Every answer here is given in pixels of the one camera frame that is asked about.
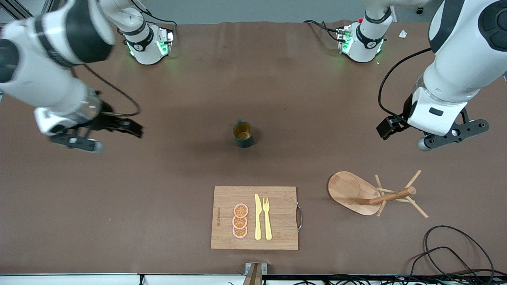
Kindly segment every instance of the gray floor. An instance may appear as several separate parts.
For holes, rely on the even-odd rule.
[[[45,0],[19,0],[33,15],[38,15]],[[432,0],[422,15],[415,8],[397,8],[399,22],[430,21],[442,0]],[[148,0],[146,7],[157,17],[179,24],[216,24],[221,22],[335,22],[357,20],[365,13],[360,0]],[[0,22],[13,18],[0,10]]]

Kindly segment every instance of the teal mug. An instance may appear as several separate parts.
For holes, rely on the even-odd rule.
[[[237,124],[232,129],[236,144],[240,148],[248,148],[254,143],[254,129],[247,122],[238,120]]]

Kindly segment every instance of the knife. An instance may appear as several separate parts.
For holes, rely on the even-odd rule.
[[[255,194],[255,215],[256,215],[255,239],[256,240],[261,240],[261,220],[260,220],[261,213],[262,213],[261,199],[259,198],[259,196],[257,194]]]

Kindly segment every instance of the orange slice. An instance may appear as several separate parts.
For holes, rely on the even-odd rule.
[[[244,218],[248,214],[248,207],[245,204],[237,204],[234,207],[234,215],[238,218]]]
[[[244,228],[244,229],[240,229],[240,230],[232,228],[232,234],[237,238],[244,238],[244,237],[246,237],[247,233],[248,233],[248,228]]]
[[[247,223],[246,218],[238,218],[236,216],[232,218],[232,226],[235,229],[238,230],[244,229],[246,227],[246,223]]]

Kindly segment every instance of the table surface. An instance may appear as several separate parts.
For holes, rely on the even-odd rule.
[[[474,98],[470,118],[483,135],[432,152],[417,150],[410,129],[383,141],[375,127],[380,82],[400,59],[428,47],[427,23],[396,23],[369,63],[339,55],[323,30],[303,23],[182,25],[175,58],[142,66],[119,43],[99,74],[143,107],[144,138],[92,133],[100,155],[47,142],[33,108],[6,96],[0,108],[0,272],[236,273],[268,262],[273,274],[401,274],[422,252],[424,233],[446,224],[474,237],[495,269],[507,270],[505,82]],[[404,29],[406,39],[397,37]],[[399,112],[431,53],[401,65],[384,88]],[[117,111],[132,106],[82,68]],[[236,120],[250,122],[256,143],[235,146]],[[389,203],[382,217],[335,203],[327,181],[350,171],[401,189],[418,170],[410,204]],[[214,186],[296,186],[303,210],[298,251],[210,249]],[[447,230],[430,246],[449,245],[471,267],[487,267],[465,238]],[[462,268],[449,254],[445,270]],[[435,274],[426,261],[418,274]]]

